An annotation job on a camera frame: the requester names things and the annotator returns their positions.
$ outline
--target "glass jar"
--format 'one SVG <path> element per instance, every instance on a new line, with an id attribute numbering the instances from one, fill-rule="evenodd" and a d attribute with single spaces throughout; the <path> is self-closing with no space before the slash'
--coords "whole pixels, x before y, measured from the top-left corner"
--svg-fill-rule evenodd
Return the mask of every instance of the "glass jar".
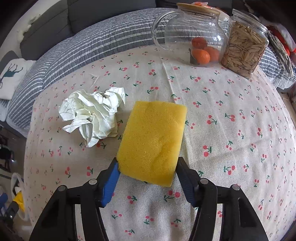
<path id="1" fill-rule="evenodd" d="M 167 12 L 153 23 L 152 39 L 159 47 L 187 64 L 210 67 L 221 61 L 227 37 L 218 24 L 219 11 L 207 7 L 177 3 L 178 11 Z M 156 38 L 157 26 L 163 18 L 175 14 L 165 25 L 165 43 Z"/>
<path id="2" fill-rule="evenodd" d="M 231 32 L 221 64 L 249 79 L 269 43 L 267 28 L 236 9 L 232 13 Z"/>

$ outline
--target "jar of sunflower seeds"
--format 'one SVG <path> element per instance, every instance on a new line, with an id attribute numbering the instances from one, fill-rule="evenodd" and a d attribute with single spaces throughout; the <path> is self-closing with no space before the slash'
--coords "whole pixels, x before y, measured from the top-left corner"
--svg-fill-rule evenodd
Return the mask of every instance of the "jar of sunflower seeds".
<path id="1" fill-rule="evenodd" d="M 236 9 L 232 13 L 230 35 L 221 64 L 249 79 L 269 43 L 267 28 Z"/>

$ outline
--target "round silver bolt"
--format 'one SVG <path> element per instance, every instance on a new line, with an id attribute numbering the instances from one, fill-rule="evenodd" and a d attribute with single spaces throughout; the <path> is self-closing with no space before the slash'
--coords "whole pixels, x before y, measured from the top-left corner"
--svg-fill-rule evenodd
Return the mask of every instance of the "round silver bolt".
<path id="1" fill-rule="evenodd" d="M 235 191 L 238 191 L 238 190 L 239 190 L 239 186 L 236 185 L 236 184 L 232 185 L 232 188 L 233 188 Z"/>
<path id="2" fill-rule="evenodd" d="M 209 180 L 208 179 L 205 179 L 205 178 L 202 178 L 200 180 L 200 183 L 202 183 L 202 184 L 208 184 L 209 183 Z"/>
<path id="3" fill-rule="evenodd" d="M 61 192 L 61 191 L 64 191 L 66 189 L 66 186 L 64 185 L 61 185 L 58 187 L 58 190 Z"/>
<path id="4" fill-rule="evenodd" d="M 97 180 L 96 179 L 90 179 L 89 180 L 89 184 L 90 185 L 95 185 L 97 183 Z"/>

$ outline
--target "tablecloth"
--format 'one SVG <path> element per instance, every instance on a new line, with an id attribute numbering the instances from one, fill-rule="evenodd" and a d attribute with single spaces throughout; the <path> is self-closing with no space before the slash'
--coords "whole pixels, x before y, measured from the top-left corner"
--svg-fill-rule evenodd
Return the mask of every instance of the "tablecloth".
<path id="1" fill-rule="evenodd" d="M 70 134 L 62 130 L 70 121 L 62 122 L 58 107 L 75 90 L 104 91 L 111 86 L 126 92 L 126 105 L 116 113 L 118 135 L 86 148 L 78 129 Z M 279 94 L 259 68 L 247 80 L 219 64 L 190 66 L 156 46 L 93 62 L 38 96 L 24 166 L 24 198 L 33 225 L 59 185 L 80 186 L 109 166 L 137 100 L 187 106 L 180 156 L 216 185 L 241 186 L 269 240 L 283 237 L 296 213 L 296 158 L 295 127 Z M 113 241 L 188 240 L 196 212 L 176 175 L 170 188 L 121 175 L 111 202 L 101 209 Z M 213 240 L 219 240 L 222 216 L 218 205 Z"/>

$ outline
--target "deer print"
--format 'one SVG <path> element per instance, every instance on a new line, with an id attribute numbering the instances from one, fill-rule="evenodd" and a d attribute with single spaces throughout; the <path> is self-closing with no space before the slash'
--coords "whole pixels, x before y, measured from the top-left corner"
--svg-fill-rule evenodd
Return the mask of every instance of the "deer print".
<path id="1" fill-rule="evenodd" d="M 15 69 L 13 71 L 10 71 L 15 66 L 15 64 L 13 64 L 13 66 L 11 65 L 12 64 L 10 64 L 8 70 L 4 73 L 4 75 L 0 79 L 0 89 L 2 88 L 2 84 L 3 84 L 2 80 L 4 77 L 13 77 L 15 73 L 18 73 L 23 70 L 23 68 L 21 68 L 19 71 L 17 71 L 17 65 L 16 65 Z"/>

